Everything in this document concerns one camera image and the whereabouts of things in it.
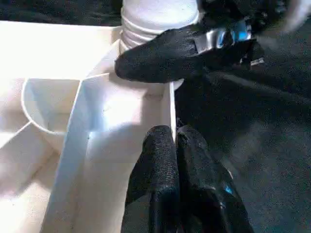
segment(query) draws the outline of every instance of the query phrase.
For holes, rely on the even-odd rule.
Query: black fabric gripper pad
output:
[[[177,132],[177,143],[181,216],[186,231],[192,232],[195,222],[202,232],[252,233],[229,172],[209,154],[204,138],[184,126]]]
[[[179,223],[176,148],[168,126],[147,133],[131,173],[122,233],[176,233]]]
[[[122,79],[144,83],[191,79],[239,62],[254,42],[242,41],[199,54],[194,39],[206,32],[203,24],[167,30],[121,54],[115,62],[115,73]]]

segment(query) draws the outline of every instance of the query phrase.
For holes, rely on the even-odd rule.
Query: blue part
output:
[[[246,40],[247,39],[247,33],[246,32],[239,32],[239,40]]]
[[[227,193],[232,194],[232,190],[231,190],[231,188],[229,188],[228,185],[225,187],[225,191],[226,191]]]

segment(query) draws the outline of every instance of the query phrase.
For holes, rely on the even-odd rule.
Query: stacked white cups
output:
[[[165,30],[199,19],[197,0],[123,0],[120,50],[146,43]]]

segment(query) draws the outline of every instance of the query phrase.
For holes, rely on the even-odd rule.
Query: white plastic organizer tray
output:
[[[147,131],[164,124],[175,136],[173,84],[114,74],[120,28],[0,22],[0,31],[6,28],[11,49],[3,49],[11,53],[8,37],[25,28],[38,34],[35,41],[25,35],[34,54],[16,62],[17,70],[0,55],[0,232],[120,232],[129,175]],[[35,45],[43,39],[50,48],[42,57]],[[30,52],[18,47],[17,54]],[[51,56],[58,59],[42,63]],[[25,63],[45,69],[32,75]]]

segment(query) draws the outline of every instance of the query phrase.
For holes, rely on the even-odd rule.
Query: cup rim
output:
[[[56,135],[56,136],[64,136],[66,133],[63,132],[54,132],[54,131],[50,131],[44,127],[42,127],[41,125],[39,125],[31,116],[30,114],[28,113],[28,110],[27,110],[27,107],[25,106],[25,91],[26,91],[26,85],[27,85],[27,82],[30,80],[31,78],[27,78],[25,79],[24,83],[23,83],[23,87],[22,87],[22,90],[21,90],[21,107],[23,109],[23,112],[25,114],[25,116],[27,117],[27,119],[32,123],[34,124],[37,128],[39,128],[41,131],[45,132],[45,133],[48,133],[48,134],[52,134],[52,135]]]

